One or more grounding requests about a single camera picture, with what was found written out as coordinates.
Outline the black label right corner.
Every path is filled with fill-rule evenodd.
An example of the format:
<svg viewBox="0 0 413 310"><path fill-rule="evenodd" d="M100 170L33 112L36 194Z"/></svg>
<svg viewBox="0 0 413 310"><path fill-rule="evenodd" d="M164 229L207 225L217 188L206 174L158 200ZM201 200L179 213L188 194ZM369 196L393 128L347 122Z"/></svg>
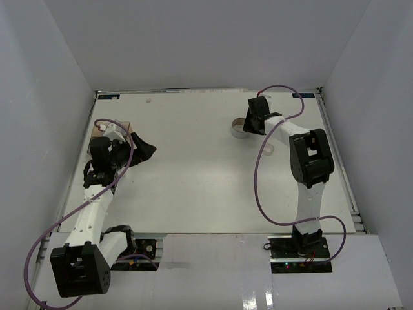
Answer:
<svg viewBox="0 0 413 310"><path fill-rule="evenodd" d="M311 99L311 98L315 98L315 94L314 93L292 93L292 97L293 98L303 98L303 99Z"/></svg>

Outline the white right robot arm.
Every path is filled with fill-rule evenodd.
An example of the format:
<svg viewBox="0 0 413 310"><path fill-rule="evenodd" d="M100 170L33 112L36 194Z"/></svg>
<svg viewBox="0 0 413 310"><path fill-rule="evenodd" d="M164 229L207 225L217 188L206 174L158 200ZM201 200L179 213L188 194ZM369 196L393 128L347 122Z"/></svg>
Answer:
<svg viewBox="0 0 413 310"><path fill-rule="evenodd" d="M289 148L290 169L297 181L297 214L292 225L292 252L307 257L322 239L319 222L323 191L334 171L334 160L323 129L306 129L270 112L265 97L248 100L243 131L276 138Z"/></svg>

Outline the aluminium rail left edge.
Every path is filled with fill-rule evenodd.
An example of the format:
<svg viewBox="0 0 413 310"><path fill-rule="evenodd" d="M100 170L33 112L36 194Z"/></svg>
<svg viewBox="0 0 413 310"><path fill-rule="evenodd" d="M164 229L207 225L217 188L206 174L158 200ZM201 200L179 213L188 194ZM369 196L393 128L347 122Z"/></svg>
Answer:
<svg viewBox="0 0 413 310"><path fill-rule="evenodd" d="M35 259L35 266L36 267L40 266L43 263L43 261L45 259L45 256L46 256L46 252L47 252L49 243L50 243L50 236L46 236L40 241L39 247L37 249L37 256L36 256L36 259Z"/></svg>

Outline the black label left corner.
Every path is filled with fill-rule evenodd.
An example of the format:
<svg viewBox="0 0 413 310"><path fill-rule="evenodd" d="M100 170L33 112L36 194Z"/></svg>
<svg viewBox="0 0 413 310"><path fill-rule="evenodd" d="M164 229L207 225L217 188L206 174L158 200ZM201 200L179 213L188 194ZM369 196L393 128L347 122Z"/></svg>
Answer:
<svg viewBox="0 0 413 310"><path fill-rule="evenodd" d="M120 98L119 94L99 94L98 100L118 100Z"/></svg>

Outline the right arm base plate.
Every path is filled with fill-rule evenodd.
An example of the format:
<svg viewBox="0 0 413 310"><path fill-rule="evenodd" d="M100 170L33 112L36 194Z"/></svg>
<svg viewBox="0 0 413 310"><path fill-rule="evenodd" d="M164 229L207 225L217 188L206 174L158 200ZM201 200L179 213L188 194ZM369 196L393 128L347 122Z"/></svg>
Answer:
<svg viewBox="0 0 413 310"><path fill-rule="evenodd" d="M272 274L312 274L333 271L330 262L322 263L330 258L325 237L304 249L298 249L292 238L269 238L263 249L269 252Z"/></svg>

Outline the aluminium rail right edge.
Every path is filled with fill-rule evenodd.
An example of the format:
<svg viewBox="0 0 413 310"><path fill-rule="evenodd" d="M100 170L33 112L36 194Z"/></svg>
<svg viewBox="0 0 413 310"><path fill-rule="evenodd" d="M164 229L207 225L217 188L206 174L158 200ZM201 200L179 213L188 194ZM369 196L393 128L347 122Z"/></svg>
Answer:
<svg viewBox="0 0 413 310"><path fill-rule="evenodd" d="M350 215L352 217L352 222L354 224L356 234L370 234L368 229L366 229L363 219L361 217L361 213L359 211L359 208L357 206L354 194L352 192L352 188L347 176L347 172L345 170L345 166L343 164L343 160L341 158L341 155L339 153L339 148L332 130L332 126L330 124L330 120L328 118L327 114L327 108L325 105L325 101L323 98L323 87L318 87L315 92L315 96L317 99L317 103L319 105L319 110L321 117L323 119L323 124L327 130L327 136L329 139L329 142L332 144L332 155L333 159L336 164L336 169L338 170L338 174L340 177L341 185L343 188L343 192L347 201L348 208L350 210Z"/></svg>

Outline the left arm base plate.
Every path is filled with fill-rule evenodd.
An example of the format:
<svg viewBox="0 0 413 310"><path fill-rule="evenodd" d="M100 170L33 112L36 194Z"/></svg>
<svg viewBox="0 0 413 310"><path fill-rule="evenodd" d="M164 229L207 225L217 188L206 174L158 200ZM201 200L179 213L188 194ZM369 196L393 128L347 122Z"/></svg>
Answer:
<svg viewBox="0 0 413 310"><path fill-rule="evenodd" d="M112 271L156 271L159 262L156 258L156 239L135 239L135 251L124 251L119 258L134 255L126 260L118 260L112 267Z"/></svg>

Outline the clear brown organizer container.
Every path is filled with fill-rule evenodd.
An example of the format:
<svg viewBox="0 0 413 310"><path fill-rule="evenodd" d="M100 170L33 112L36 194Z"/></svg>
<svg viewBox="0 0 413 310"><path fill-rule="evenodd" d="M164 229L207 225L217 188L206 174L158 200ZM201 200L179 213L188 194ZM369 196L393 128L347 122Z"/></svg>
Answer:
<svg viewBox="0 0 413 310"><path fill-rule="evenodd" d="M130 152L131 139L128 134L132 133L129 121L97 121L94 124L90 141L87 147L87 154L103 154L113 156L121 152Z"/></svg>

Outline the large white tape roll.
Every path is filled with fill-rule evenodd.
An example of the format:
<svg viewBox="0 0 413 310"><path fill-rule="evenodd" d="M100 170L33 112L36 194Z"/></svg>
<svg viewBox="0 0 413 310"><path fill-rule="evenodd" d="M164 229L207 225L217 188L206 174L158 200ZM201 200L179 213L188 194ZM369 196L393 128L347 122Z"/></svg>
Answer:
<svg viewBox="0 0 413 310"><path fill-rule="evenodd" d="M232 121L231 133L237 139L245 139L249 136L247 131L243 130L245 118L236 118Z"/></svg>

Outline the black label corner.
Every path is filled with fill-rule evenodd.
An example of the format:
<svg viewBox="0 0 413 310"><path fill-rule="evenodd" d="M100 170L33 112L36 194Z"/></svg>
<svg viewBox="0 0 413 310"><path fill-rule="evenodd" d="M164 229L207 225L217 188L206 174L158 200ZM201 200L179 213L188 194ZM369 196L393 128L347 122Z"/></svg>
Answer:
<svg viewBox="0 0 413 310"><path fill-rule="evenodd" d="M99 94L98 100L118 100L120 98L119 94Z"/></svg>
<svg viewBox="0 0 413 310"><path fill-rule="evenodd" d="M314 93L292 93L292 97L293 98L303 98L303 99L311 99L311 98L315 98L315 94Z"/></svg>

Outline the small clear tape roll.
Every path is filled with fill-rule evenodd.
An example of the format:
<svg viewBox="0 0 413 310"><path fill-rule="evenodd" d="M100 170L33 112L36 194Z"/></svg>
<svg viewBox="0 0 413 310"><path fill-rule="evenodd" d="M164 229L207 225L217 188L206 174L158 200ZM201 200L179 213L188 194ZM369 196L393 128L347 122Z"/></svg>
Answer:
<svg viewBox="0 0 413 310"><path fill-rule="evenodd" d="M274 152L274 146L271 143L266 143L263 148L263 154L266 156L272 155Z"/></svg>

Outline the aluminium rail edge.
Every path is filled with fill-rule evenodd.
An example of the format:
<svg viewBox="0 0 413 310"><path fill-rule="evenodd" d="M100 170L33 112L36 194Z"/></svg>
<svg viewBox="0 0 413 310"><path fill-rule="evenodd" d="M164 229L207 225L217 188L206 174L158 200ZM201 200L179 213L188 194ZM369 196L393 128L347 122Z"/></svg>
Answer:
<svg viewBox="0 0 413 310"><path fill-rule="evenodd" d="M323 119L323 124L327 130L327 136L329 139L329 142L332 144L332 155L333 159L336 164L336 169L338 170L338 174L340 177L341 185L343 188L343 192L347 201L348 208L350 210L350 215L352 217L352 222L354 224L356 234L370 234L368 229L366 229L363 219L361 217L361 213L359 211L359 208L357 206L354 194L352 192L352 188L347 176L347 172L345 170L345 166L343 164L343 160L341 158L341 155L339 153L339 148L332 130L332 126L330 124L330 120L328 118L327 114L327 108L325 105L325 101L323 98L323 87L318 87L315 92L315 96L317 99L317 103L319 105L319 110L321 117Z"/></svg>
<svg viewBox="0 0 413 310"><path fill-rule="evenodd" d="M43 261L45 259L45 256L46 256L46 252L47 252L49 243L50 243L50 236L46 236L40 241L39 247L37 249L37 256L36 256L36 259L35 259L35 266L36 267L40 266L43 263Z"/></svg>

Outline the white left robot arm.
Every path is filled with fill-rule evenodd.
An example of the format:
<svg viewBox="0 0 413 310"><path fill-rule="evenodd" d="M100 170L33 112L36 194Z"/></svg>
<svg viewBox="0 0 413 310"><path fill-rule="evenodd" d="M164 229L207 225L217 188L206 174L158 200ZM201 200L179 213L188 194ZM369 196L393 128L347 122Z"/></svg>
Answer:
<svg viewBox="0 0 413 310"><path fill-rule="evenodd" d="M120 170L149 160L156 147L132 132L130 139L119 134L93 138L88 150L91 158L83 170L83 200L87 205L79 211L64 245L52 249L50 255L57 290L63 298L105 294L116 260L136 252L130 226L104 231L103 224Z"/></svg>

